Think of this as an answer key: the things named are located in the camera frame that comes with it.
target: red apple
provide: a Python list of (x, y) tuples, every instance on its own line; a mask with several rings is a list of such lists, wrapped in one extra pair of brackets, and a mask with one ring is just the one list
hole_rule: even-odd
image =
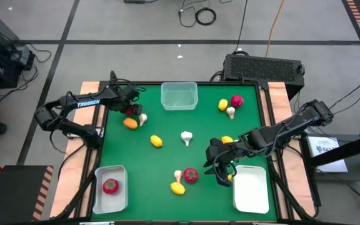
[(234, 108), (240, 108), (244, 104), (244, 98), (239, 94), (233, 95), (230, 101)]

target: red fruit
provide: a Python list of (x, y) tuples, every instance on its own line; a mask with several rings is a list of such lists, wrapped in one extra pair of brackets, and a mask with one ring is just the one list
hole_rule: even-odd
[(194, 168), (185, 169), (184, 180), (189, 183), (195, 183), (198, 180), (198, 172)]
[(118, 191), (118, 188), (119, 188), (119, 183), (115, 179), (107, 179), (102, 185), (102, 190), (106, 194), (114, 194), (116, 191)]
[(133, 105), (129, 106), (129, 108), (126, 110), (126, 112), (124, 114), (127, 116), (133, 115), (133, 108), (134, 108)]
[(243, 104), (244, 104), (244, 98), (241, 95), (235, 94), (231, 97), (231, 105), (234, 108), (241, 107)]

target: gray floor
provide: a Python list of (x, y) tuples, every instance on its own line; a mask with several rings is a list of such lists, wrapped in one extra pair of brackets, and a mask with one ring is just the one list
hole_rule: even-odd
[[(21, 39), (60, 40), (73, 2), (75, 1), (0, 0), (0, 18)], [(280, 2), (250, 0), (241, 39), (267, 40)], [(124, 4), (123, 0), (80, 0), (67, 39), (236, 40), (244, 1), (219, 4), (219, 0), (211, 0), (211, 6), (217, 12), (217, 21), (213, 25), (203, 27), (197, 24), (187, 29), (178, 21), (180, 0), (160, 0), (145, 5)], [(184, 23), (192, 23), (192, 19), (189, 12), (182, 16)], [(359, 40), (341, 0), (287, 0), (272, 39)], [(110, 70), (115, 70), (121, 78), (136, 81), (207, 81), (214, 72), (222, 68), (225, 55), (235, 48), (234, 44), (213, 43), (183, 44), (179, 41), (176, 44), (66, 44), (60, 52), (47, 101), (64, 95), (67, 90), (78, 93), (83, 81), (106, 80)], [(36, 47), (53, 53), (58, 49), (57, 45), (47, 44)], [(253, 56), (264, 56), (266, 50), (265, 45), (241, 45), (240, 48)], [(45, 57), (43, 53), (38, 55), (40, 58)], [(269, 56), (297, 59), (305, 65), (306, 85), (301, 92), (302, 103), (316, 98), (332, 104), (360, 83), (360, 45), (272, 45)], [(0, 165), (16, 164), (18, 160), (53, 57), (44, 64), (37, 64), (39, 77), (28, 89), (15, 92), (0, 104), (0, 121), (9, 127), (8, 132), (0, 136)], [(360, 90), (335, 109), (350, 105), (359, 96)], [(324, 130), (327, 133), (360, 133), (360, 102), (337, 114), (334, 122)], [(37, 127), (25, 164), (50, 164), (55, 168), (59, 167), (63, 155), (53, 150), (48, 135), (49, 133)], [(58, 132), (54, 135), (54, 140), (62, 149), (65, 148), (67, 141)], [(360, 183), (353, 185), (360, 190)], [(55, 186), (56, 176), (51, 190)], [(319, 192), (323, 203), (320, 219), (360, 224), (360, 199), (345, 185), (320, 182)], [(51, 207), (53, 195), (54, 191), (51, 191), (46, 209)], [(47, 218), (48, 214), (46, 211), (43, 217)]]

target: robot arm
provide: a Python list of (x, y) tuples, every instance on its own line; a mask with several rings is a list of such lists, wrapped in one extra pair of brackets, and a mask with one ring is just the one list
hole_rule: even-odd
[[(112, 82), (94, 94), (74, 95), (71, 92), (67, 92), (65, 96), (60, 97), (57, 101), (48, 102), (36, 109), (34, 117), (44, 131), (53, 132), (58, 129), (61, 130), (64, 135), (68, 133), (76, 134), (83, 139), (88, 147), (98, 148), (102, 140), (95, 128), (89, 124), (80, 125), (68, 121), (66, 119), (68, 114), (73, 109), (102, 104), (112, 111), (140, 115), (143, 106), (132, 103), (139, 98), (139, 91), (140, 89), (131, 82), (124, 88)], [(60, 107), (62, 107), (62, 109), (59, 114), (53, 111), (53, 108)]]
[(223, 144), (213, 138), (206, 149), (206, 163), (204, 167), (211, 168), (205, 174), (215, 174), (220, 185), (230, 186), (227, 167), (232, 166), (237, 173), (233, 161), (245, 156), (269, 157), (275, 149), (284, 148), (295, 135), (308, 126), (326, 126), (333, 120), (333, 113), (323, 103), (317, 100), (307, 102), (292, 117), (271, 127), (263, 126), (239, 135), (236, 142)]

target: black box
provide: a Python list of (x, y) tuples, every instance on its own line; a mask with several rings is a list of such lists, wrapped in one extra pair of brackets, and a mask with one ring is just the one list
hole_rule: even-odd
[(262, 87), (268, 82), (284, 82), (288, 99), (304, 87), (304, 66), (300, 61), (228, 54), (224, 62), (225, 81), (257, 81)]

